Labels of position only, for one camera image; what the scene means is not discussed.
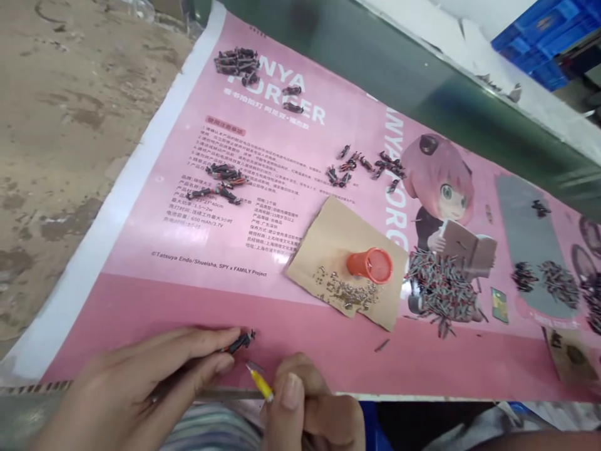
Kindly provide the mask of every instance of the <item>blue plastic crate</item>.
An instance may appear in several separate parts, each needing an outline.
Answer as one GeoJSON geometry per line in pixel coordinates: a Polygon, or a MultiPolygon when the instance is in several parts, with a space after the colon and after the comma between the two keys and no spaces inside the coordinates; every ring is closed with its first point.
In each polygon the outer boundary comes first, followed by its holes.
{"type": "Polygon", "coordinates": [[[529,75],[549,91],[563,88],[570,82],[554,61],[549,61],[547,64],[539,66],[529,75]]]}
{"type": "Polygon", "coordinates": [[[554,32],[562,25],[569,23],[578,14],[580,14],[579,5],[576,5],[572,0],[563,0],[543,14],[539,13],[539,8],[526,10],[515,21],[515,26],[529,43],[537,44],[545,36],[554,32]]]}
{"type": "Polygon", "coordinates": [[[493,49],[501,51],[519,37],[520,30],[514,24],[511,24],[493,39],[490,44],[493,46],[493,49]]]}
{"type": "Polygon", "coordinates": [[[568,78],[553,62],[601,27],[601,0],[538,0],[503,30],[492,47],[541,85],[554,91],[568,78]]]}
{"type": "Polygon", "coordinates": [[[525,73],[530,73],[537,67],[549,62],[549,57],[541,52],[538,48],[532,47],[523,55],[511,61],[525,73]]]}
{"type": "Polygon", "coordinates": [[[549,58],[571,47],[589,33],[601,26],[599,20],[589,13],[580,13],[570,22],[564,24],[542,38],[537,47],[549,58]]]}
{"type": "Polygon", "coordinates": [[[573,2],[579,4],[583,10],[601,23],[601,0],[573,0],[573,2]]]}

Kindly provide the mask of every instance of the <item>pile of small components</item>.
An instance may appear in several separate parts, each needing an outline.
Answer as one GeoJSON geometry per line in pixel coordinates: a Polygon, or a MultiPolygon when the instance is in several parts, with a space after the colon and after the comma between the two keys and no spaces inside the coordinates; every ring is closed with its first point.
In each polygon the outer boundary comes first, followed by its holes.
{"type": "Polygon", "coordinates": [[[588,306],[588,325],[594,333],[601,335],[601,272],[583,281],[580,289],[588,306]]]}
{"type": "MultiPolygon", "coordinates": [[[[349,153],[350,149],[351,149],[350,145],[344,146],[344,148],[338,154],[337,158],[339,160],[343,160],[346,157],[346,155],[349,153]]],[[[373,173],[371,178],[374,180],[377,180],[380,177],[380,175],[382,175],[382,173],[384,172],[384,169],[388,169],[394,175],[397,175],[398,177],[400,177],[400,179],[393,180],[392,184],[388,188],[388,192],[393,192],[394,190],[396,190],[396,186],[399,184],[399,182],[402,179],[405,179],[407,176],[403,172],[403,166],[401,165],[400,159],[397,158],[396,160],[393,161],[388,155],[386,155],[384,153],[384,151],[380,152],[379,156],[380,156],[381,160],[378,160],[376,162],[376,167],[378,168],[376,170],[374,168],[374,165],[372,165],[369,161],[367,161],[366,157],[361,155],[359,152],[355,152],[346,161],[346,163],[341,164],[338,168],[339,171],[346,172],[346,174],[344,175],[344,177],[342,179],[339,179],[338,176],[336,175],[336,170],[335,170],[334,166],[330,166],[327,169],[327,171],[326,171],[327,177],[329,178],[332,186],[340,186],[340,188],[344,188],[347,185],[348,181],[351,179],[350,171],[354,171],[355,169],[357,169],[357,162],[359,162],[361,164],[361,166],[363,166],[367,170],[367,172],[373,173]]]]}
{"type": "Polygon", "coordinates": [[[571,309],[577,309],[580,293],[570,272],[551,260],[547,260],[538,268],[543,273],[543,284],[553,298],[571,309]]]}
{"type": "Polygon", "coordinates": [[[368,282],[366,287],[353,287],[341,281],[335,271],[327,274],[323,266],[319,267],[313,277],[320,285],[326,277],[326,290],[330,293],[329,297],[340,299],[346,310],[353,310],[358,307],[361,311],[367,311],[370,306],[378,301],[379,288],[372,282],[368,282]]]}
{"type": "MultiPolygon", "coordinates": [[[[302,88],[300,86],[287,86],[282,90],[282,94],[285,96],[298,95],[300,93],[302,93],[302,88]]],[[[302,106],[295,105],[292,102],[284,102],[282,106],[285,110],[291,111],[292,113],[302,114],[305,111],[302,106]]]]}
{"type": "Polygon", "coordinates": [[[511,278],[518,286],[518,290],[523,293],[529,293],[533,289],[535,282],[538,282],[538,277],[532,274],[530,265],[527,262],[519,262],[515,264],[515,271],[511,278]]]}
{"type": "Polygon", "coordinates": [[[396,175],[397,177],[400,177],[401,180],[407,178],[407,176],[403,172],[403,165],[401,165],[401,160],[399,158],[397,158],[396,160],[393,161],[392,158],[390,158],[388,155],[386,155],[384,153],[384,150],[382,152],[380,152],[380,158],[381,158],[381,160],[378,160],[376,162],[376,166],[379,167],[379,169],[376,171],[376,173],[372,177],[374,180],[377,180],[380,178],[380,175],[382,175],[382,173],[384,172],[384,169],[388,169],[394,175],[396,175]]]}
{"type": "Polygon", "coordinates": [[[422,300],[419,317],[436,316],[430,324],[438,323],[438,338],[445,339],[449,332],[455,335],[451,322],[471,321],[476,311],[488,321],[484,312],[476,306],[476,291],[455,265],[455,257],[416,248],[409,255],[409,271],[405,280],[411,282],[412,291],[415,284],[419,287],[422,300]]]}
{"type": "Polygon", "coordinates": [[[242,75],[242,86],[252,86],[260,80],[257,76],[257,70],[261,66],[258,56],[253,49],[243,47],[219,52],[219,56],[214,59],[215,69],[217,73],[225,75],[242,75]]]}
{"type": "Polygon", "coordinates": [[[243,185],[247,182],[246,177],[235,167],[229,164],[217,165],[216,163],[206,167],[207,174],[211,175],[215,180],[221,180],[215,188],[204,188],[200,191],[190,191],[186,194],[188,200],[196,199],[197,197],[205,197],[209,194],[218,194],[225,197],[230,204],[240,205],[242,199],[234,196],[230,191],[234,187],[243,185]]]}

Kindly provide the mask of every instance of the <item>fingernail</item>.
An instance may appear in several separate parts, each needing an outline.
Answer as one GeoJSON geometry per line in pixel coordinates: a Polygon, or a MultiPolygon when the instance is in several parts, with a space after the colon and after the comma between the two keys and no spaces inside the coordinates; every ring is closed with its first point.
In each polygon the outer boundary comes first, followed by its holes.
{"type": "Polygon", "coordinates": [[[302,381],[294,373],[288,373],[284,383],[284,392],[282,394],[282,405],[288,410],[296,410],[301,404],[302,381]]]}
{"type": "Polygon", "coordinates": [[[223,358],[217,363],[215,372],[217,374],[227,373],[234,366],[234,358],[229,354],[223,354],[223,358]]]}

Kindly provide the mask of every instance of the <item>pink poster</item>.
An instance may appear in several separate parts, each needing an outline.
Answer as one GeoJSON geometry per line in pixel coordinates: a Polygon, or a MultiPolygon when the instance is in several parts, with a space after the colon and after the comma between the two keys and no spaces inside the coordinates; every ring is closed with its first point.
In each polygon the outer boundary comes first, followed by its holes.
{"type": "MultiPolygon", "coordinates": [[[[519,292],[511,274],[520,261],[551,260],[586,278],[601,269],[600,249],[597,224],[216,4],[48,305],[4,360],[3,378],[70,379],[98,351],[192,324],[257,330],[244,353],[269,375],[283,357],[303,351],[335,391],[589,400],[590,390],[560,382],[542,332],[578,330],[601,371],[601,338],[585,301],[571,308],[543,289],[519,292]],[[254,86],[215,71],[218,51],[236,46],[259,52],[254,86]],[[286,97],[286,86],[302,93],[286,97]],[[285,110],[286,101],[304,112],[285,110]],[[372,180],[359,166],[345,188],[333,187],[326,168],[341,163],[336,155],[345,145],[372,163],[382,151],[400,158],[407,178],[389,193],[396,176],[385,171],[372,180]],[[248,176],[250,183],[234,190],[240,205],[220,196],[186,198],[215,185],[205,171],[213,162],[248,176]],[[436,250],[446,220],[493,238],[494,266],[477,280],[486,318],[454,323],[456,337],[442,340],[436,325],[417,318],[419,299],[407,283],[388,333],[287,279],[290,257],[329,195],[405,250],[436,250]],[[537,217],[534,200],[552,213],[537,217]]],[[[253,387],[243,365],[224,382],[253,387]]]]}

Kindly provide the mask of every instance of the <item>book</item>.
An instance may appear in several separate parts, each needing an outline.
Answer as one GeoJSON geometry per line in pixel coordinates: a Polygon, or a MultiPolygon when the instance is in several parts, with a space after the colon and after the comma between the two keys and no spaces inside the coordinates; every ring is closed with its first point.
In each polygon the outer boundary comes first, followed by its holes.
{"type": "Polygon", "coordinates": [[[440,236],[445,245],[444,256],[456,256],[455,264],[462,269],[467,280],[488,278],[495,264],[497,241],[487,235],[475,235],[459,222],[444,221],[440,236]]]}

